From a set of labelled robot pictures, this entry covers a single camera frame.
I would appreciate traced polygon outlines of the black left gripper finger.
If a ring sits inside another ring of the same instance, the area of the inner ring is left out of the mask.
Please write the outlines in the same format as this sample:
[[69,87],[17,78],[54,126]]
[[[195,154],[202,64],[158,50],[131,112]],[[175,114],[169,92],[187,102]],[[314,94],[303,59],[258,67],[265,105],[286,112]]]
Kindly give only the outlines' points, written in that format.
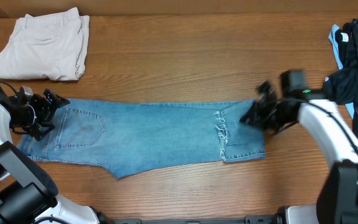
[[36,123],[30,127],[29,134],[37,141],[40,141],[54,129],[55,125],[52,123]]
[[48,88],[44,90],[43,94],[53,108],[62,108],[70,104],[70,101],[68,99],[59,96]]

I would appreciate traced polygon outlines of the blue denim jeans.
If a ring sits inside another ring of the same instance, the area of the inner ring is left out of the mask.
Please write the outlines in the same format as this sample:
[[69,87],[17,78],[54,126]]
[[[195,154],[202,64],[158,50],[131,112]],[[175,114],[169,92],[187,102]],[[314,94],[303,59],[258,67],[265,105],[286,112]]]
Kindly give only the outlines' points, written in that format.
[[116,178],[202,162],[265,157],[262,131],[242,124],[247,101],[114,103],[71,99],[43,139],[18,148],[32,160],[100,166]]

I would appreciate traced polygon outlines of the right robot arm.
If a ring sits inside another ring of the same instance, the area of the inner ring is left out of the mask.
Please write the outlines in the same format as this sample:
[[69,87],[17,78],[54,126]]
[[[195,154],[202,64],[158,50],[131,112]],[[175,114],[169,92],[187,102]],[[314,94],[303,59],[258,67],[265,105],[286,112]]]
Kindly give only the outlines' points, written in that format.
[[257,87],[261,98],[240,121],[278,134],[300,124],[314,138],[329,166],[329,175],[313,205],[282,207],[263,223],[358,224],[358,139],[322,89],[308,86],[300,70],[280,75],[283,93],[272,84]]

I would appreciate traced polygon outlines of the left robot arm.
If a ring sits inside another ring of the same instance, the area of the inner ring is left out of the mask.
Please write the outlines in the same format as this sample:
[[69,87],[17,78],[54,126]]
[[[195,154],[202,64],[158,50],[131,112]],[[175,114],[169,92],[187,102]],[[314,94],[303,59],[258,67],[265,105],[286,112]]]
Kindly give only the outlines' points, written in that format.
[[7,96],[0,82],[0,223],[109,223],[92,207],[58,193],[51,177],[12,143],[11,134],[41,140],[54,129],[51,120],[69,100],[49,89],[42,95],[25,86]]

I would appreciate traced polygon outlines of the folded beige trousers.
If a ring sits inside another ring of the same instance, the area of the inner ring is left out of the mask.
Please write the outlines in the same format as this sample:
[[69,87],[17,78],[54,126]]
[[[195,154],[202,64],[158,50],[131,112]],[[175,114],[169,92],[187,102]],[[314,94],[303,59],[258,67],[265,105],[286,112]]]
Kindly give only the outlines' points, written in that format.
[[90,16],[65,12],[16,20],[0,53],[0,79],[77,81],[85,74]]

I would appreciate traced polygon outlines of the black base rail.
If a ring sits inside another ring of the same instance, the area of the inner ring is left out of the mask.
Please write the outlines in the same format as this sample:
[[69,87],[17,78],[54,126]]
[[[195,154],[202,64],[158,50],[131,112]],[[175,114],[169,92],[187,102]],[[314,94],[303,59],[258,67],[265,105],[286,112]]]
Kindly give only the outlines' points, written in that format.
[[202,218],[172,220],[111,220],[113,224],[285,224],[281,215],[246,215],[244,218]]

